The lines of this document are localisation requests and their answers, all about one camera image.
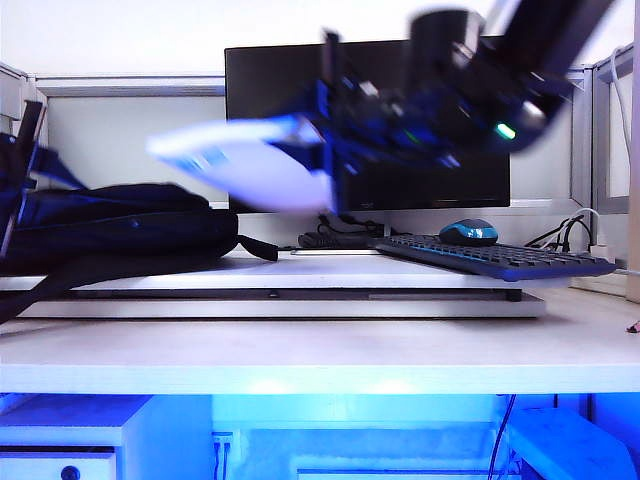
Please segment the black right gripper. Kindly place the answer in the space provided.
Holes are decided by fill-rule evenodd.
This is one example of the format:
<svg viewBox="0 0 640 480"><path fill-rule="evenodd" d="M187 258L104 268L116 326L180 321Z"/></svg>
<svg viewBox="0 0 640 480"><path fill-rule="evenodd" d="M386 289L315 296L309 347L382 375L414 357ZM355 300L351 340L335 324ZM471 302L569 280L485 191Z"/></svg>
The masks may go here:
<svg viewBox="0 0 640 480"><path fill-rule="evenodd" d="M274 171L300 164L330 178L330 208L349 211L491 207L500 203L500 157L460 149L407 103L406 41L342 43L321 50L319 128L305 115L278 117Z"/></svg>

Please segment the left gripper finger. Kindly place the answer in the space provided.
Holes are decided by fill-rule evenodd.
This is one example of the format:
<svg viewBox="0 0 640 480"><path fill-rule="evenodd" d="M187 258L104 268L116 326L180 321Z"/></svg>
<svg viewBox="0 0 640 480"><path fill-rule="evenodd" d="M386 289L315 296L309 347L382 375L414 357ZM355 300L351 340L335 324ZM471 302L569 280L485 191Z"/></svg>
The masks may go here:
<svg viewBox="0 0 640 480"><path fill-rule="evenodd" d="M34 183L29 179L45 107L27 100L16 136L1 135L1 258L8 253L24 196Z"/></svg>

